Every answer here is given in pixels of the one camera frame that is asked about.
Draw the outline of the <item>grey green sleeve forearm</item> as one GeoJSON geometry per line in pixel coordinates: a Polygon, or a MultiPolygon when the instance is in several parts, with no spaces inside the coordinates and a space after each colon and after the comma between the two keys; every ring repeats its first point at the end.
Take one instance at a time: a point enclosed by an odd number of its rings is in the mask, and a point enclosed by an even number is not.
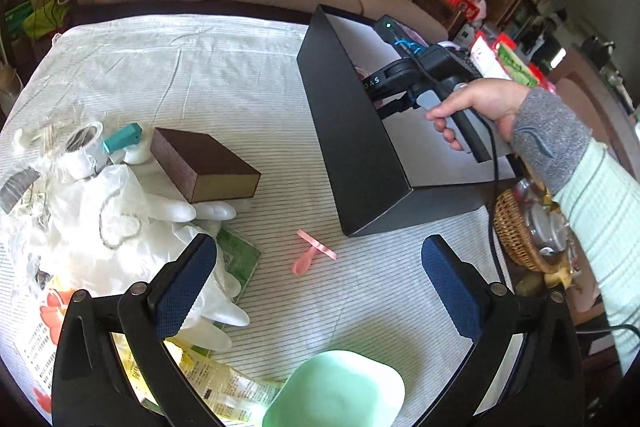
{"type": "Polygon", "coordinates": [[[511,143],[584,251],[608,321],[639,325],[639,182],[556,95],[523,87],[511,143]]]}

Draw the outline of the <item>person right hand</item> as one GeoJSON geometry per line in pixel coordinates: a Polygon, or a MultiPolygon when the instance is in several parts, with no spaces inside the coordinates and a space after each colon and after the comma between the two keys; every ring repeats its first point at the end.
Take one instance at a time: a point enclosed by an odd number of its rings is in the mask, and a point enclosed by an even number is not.
{"type": "Polygon", "coordinates": [[[462,144],[446,119],[465,109],[491,120],[504,142],[510,142],[516,116],[530,89],[512,80],[477,79],[450,94],[445,101],[430,109],[425,117],[453,150],[461,152],[462,144]]]}

